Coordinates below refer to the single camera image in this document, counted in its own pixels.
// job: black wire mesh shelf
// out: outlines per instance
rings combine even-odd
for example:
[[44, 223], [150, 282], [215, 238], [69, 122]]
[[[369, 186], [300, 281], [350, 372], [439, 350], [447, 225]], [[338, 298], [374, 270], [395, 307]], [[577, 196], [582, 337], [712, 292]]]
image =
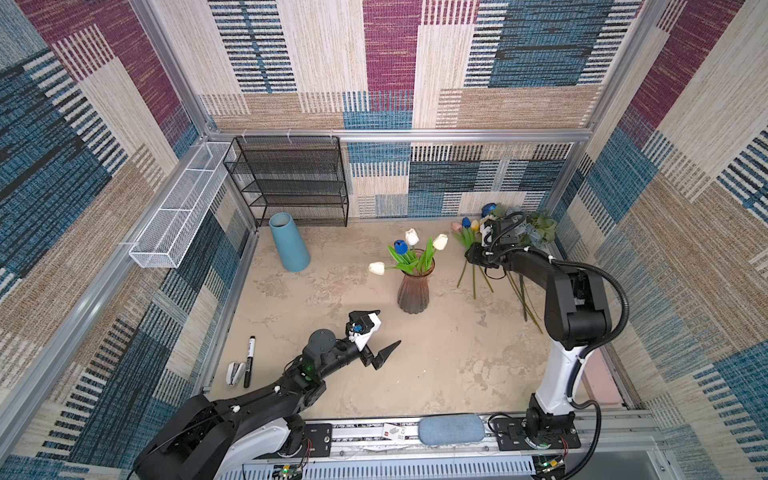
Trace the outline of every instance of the black wire mesh shelf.
[[338, 137], [236, 137], [230, 149], [224, 166], [259, 225], [287, 212], [296, 225], [346, 227]]

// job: patterned carpet wall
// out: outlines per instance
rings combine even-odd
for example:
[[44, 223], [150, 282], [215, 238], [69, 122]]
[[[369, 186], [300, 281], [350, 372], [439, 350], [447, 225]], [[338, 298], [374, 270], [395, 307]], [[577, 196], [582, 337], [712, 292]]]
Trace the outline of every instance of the patterned carpet wall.
[[127, 0], [0, 0], [0, 400], [197, 133]]
[[696, 480], [768, 478], [766, 18], [673, 0], [555, 212], [626, 288], [614, 354]]
[[536, 210], [572, 144], [342, 144], [349, 216], [479, 215], [496, 202]]
[[235, 130], [581, 127], [641, 3], [151, 0]]
[[132, 268], [0, 479], [125, 477], [192, 395], [248, 238], [235, 194], [221, 188], [178, 269]]

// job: vase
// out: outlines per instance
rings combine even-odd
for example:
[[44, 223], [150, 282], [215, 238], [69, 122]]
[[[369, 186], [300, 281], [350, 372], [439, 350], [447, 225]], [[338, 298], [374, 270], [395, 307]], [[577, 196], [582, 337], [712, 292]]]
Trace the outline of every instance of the vase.
[[[416, 256], [422, 251], [415, 250]], [[435, 270], [435, 260], [432, 266], [422, 275], [409, 275], [403, 272], [400, 288], [397, 290], [397, 304], [407, 313], [421, 313], [429, 305], [429, 276]]]
[[306, 249], [293, 217], [285, 212], [274, 214], [270, 218], [270, 230], [283, 267], [289, 272], [304, 270], [310, 264], [310, 252]]

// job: blue vase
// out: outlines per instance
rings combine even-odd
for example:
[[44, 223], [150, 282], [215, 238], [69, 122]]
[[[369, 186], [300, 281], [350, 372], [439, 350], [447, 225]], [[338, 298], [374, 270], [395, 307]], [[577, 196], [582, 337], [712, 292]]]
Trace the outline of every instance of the blue vase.
[[285, 269], [289, 272], [304, 270], [310, 264], [310, 252], [306, 249], [293, 217], [285, 212], [274, 214], [270, 218], [270, 230]]

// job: marker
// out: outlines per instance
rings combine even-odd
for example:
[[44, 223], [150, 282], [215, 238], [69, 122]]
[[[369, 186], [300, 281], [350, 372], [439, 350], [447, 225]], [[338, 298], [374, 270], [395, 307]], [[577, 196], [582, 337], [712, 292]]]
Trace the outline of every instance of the marker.
[[248, 359], [245, 361], [245, 378], [243, 379], [243, 387], [250, 387], [250, 367], [253, 366], [253, 348], [256, 346], [256, 337], [251, 335], [248, 340]]

